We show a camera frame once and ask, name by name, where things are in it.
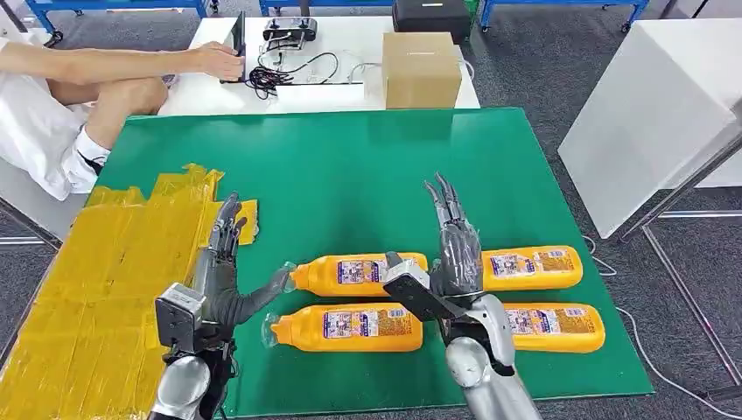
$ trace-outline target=person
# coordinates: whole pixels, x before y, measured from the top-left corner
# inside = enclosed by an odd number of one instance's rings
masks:
[[[162,76],[233,81],[244,67],[235,55],[215,42],[139,52],[53,50],[0,38],[0,158],[57,200],[89,193],[126,118],[154,115],[167,99]]]

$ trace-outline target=robotic arm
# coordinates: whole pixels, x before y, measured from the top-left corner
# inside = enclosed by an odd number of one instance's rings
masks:
[[[248,295],[237,290],[237,246],[246,220],[235,220],[242,205],[233,192],[221,206],[209,243],[199,253],[192,288],[175,283],[155,301],[160,344],[171,350],[157,386],[149,420],[214,418],[238,375],[233,357],[235,326],[247,321],[284,291],[291,264]]]
[[[387,253],[384,290],[421,321],[437,320],[445,360],[478,420],[541,420],[515,371],[515,346],[502,302],[484,293],[480,238],[453,186],[429,182],[440,227],[441,260],[425,273],[413,260]]]

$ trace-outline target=yellow packing tape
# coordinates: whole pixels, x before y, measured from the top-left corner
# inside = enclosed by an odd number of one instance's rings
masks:
[[[219,171],[163,173],[149,200],[96,187],[0,375],[0,418],[145,419],[163,370],[154,299],[189,284],[221,203]],[[257,201],[240,244],[257,232]]]

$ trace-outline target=blue table leg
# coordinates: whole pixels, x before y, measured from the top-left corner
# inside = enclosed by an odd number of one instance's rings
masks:
[[[196,11],[199,13],[199,18],[203,19],[207,16],[207,8],[204,6],[204,0],[196,0]]]
[[[631,16],[628,18],[628,25],[631,26],[631,24],[634,22],[634,20],[639,18],[639,15],[644,11],[644,9],[647,8],[648,1],[635,4],[633,6],[633,12]]]
[[[489,30],[489,15],[492,13],[493,7],[493,0],[485,0],[485,4],[482,7],[482,18],[479,21],[479,27],[481,27],[482,32],[487,32],[487,30]]]
[[[260,14],[267,17],[269,13],[268,6],[265,5],[265,0],[258,0],[258,4],[260,5]]]
[[[54,28],[52,21],[49,20],[49,17],[46,16],[46,11],[40,9],[36,2],[28,2],[27,4],[33,14],[36,15],[36,19],[38,19],[41,25],[44,26],[44,29],[46,29],[47,32],[53,33],[57,30],[56,28]]]

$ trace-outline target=bottle label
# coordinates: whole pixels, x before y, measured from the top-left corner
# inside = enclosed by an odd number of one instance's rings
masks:
[[[412,334],[411,314],[404,308],[328,311],[323,318],[326,339]]]
[[[513,334],[588,334],[595,333],[595,324],[582,308],[508,309],[507,319]]]
[[[495,255],[490,258],[490,262],[495,277],[523,277],[536,273],[533,260],[522,255]]]
[[[338,262],[339,284],[379,283],[387,274],[384,260],[356,260]]]
[[[543,272],[567,273],[575,269],[570,254],[566,249],[552,249],[534,253],[535,263]]]

